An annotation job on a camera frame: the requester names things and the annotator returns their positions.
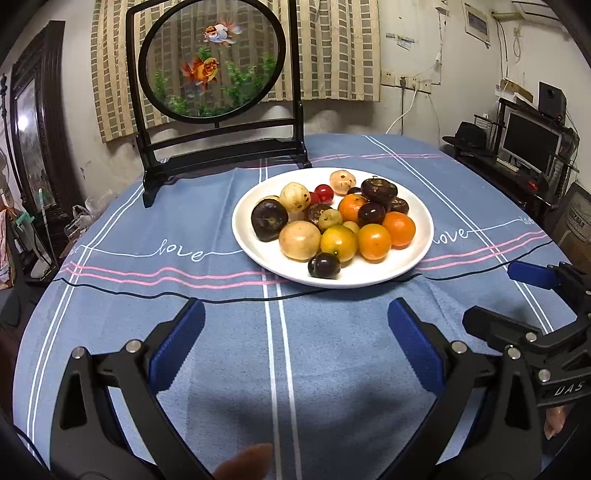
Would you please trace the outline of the person's right hand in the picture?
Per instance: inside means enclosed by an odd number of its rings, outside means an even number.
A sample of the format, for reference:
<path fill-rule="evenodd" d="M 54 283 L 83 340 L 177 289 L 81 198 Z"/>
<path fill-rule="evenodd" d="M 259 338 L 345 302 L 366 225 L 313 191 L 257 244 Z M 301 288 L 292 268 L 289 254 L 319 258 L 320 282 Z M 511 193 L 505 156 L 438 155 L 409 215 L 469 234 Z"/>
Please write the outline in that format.
<path fill-rule="evenodd" d="M 565 406 L 552 407 L 546 410 L 544 434 L 547 440 L 557 436 L 564 428 L 568 411 Z"/>

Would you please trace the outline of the person's left hand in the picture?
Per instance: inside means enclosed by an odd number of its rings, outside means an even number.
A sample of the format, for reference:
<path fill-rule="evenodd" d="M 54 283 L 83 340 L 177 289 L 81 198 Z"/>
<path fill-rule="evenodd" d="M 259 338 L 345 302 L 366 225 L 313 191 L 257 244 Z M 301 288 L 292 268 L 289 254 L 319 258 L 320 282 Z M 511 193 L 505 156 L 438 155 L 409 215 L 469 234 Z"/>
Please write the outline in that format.
<path fill-rule="evenodd" d="M 262 480 L 270 471 L 273 445 L 260 443 L 246 447 L 213 472 L 216 480 Z"/>

